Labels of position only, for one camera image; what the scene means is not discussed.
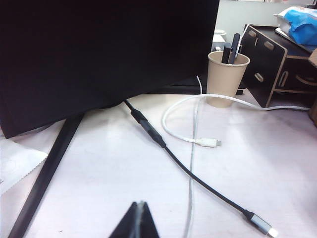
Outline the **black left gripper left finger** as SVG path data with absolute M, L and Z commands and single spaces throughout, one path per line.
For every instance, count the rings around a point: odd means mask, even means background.
M 133 202 L 109 237 L 140 238 L 141 213 L 139 204 L 137 202 Z

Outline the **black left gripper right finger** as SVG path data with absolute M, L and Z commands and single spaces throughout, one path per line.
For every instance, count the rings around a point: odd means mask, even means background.
M 143 204 L 143 212 L 141 217 L 141 237 L 159 238 L 159 234 L 147 202 L 144 202 Z

